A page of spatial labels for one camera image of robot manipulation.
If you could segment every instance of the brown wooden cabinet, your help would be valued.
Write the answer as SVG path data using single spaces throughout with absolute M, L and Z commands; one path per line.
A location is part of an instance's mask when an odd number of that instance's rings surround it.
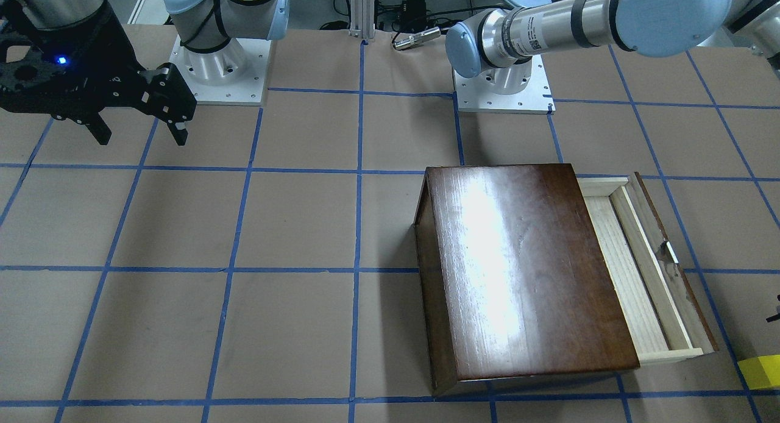
M 429 168 L 415 233 L 435 395 L 716 350 L 637 175 Z

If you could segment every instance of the white mounting plate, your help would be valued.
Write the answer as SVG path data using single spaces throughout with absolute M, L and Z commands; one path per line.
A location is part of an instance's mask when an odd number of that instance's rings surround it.
M 555 112 L 550 83 L 541 56 L 534 56 L 531 77 L 526 89 L 516 94 L 504 95 L 490 90 L 490 82 L 479 75 L 473 79 L 455 76 L 458 94 L 458 110 L 461 112 L 499 112 L 506 114 L 547 114 Z
M 241 78 L 233 84 L 205 85 L 190 76 L 187 65 L 182 62 L 183 57 L 179 45 L 181 39 L 176 37 L 176 42 L 171 51 L 170 62 L 176 64 L 182 73 L 184 81 L 190 87 L 198 104 L 232 104 L 246 106 L 262 106 L 265 99 L 265 88 L 268 85 L 268 62 L 271 58 L 271 42 L 262 39 L 237 39 L 246 52 L 246 58 L 251 63 L 246 68 Z

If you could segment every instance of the gray floor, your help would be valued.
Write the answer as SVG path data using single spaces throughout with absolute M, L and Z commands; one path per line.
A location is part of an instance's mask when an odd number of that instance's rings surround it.
M 129 32 L 147 66 L 175 37 Z M 265 108 L 199 107 L 184 148 L 135 111 L 104 113 L 105 148 L 0 112 L 0 421 L 780 421 L 778 391 L 747 391 L 735 366 L 780 353 L 764 321 L 780 84 L 763 59 L 555 54 L 554 115 L 474 115 L 455 112 L 442 43 L 388 40 L 291 31 Z M 644 175 L 721 351 L 432 401 L 421 170 L 535 162 Z

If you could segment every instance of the yellow object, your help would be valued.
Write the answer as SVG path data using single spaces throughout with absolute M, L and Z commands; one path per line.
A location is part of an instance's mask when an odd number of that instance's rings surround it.
M 780 354 L 740 361 L 739 370 L 750 389 L 780 388 Z

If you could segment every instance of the label sticker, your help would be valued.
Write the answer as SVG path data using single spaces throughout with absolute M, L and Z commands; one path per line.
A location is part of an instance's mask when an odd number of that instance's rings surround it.
M 513 26 L 512 32 L 515 32 L 517 37 L 512 37 L 512 46 L 519 54 L 532 56 L 540 54 L 540 50 L 547 48 L 539 25 L 543 17 L 543 15 L 530 15 L 513 21 L 517 26 Z

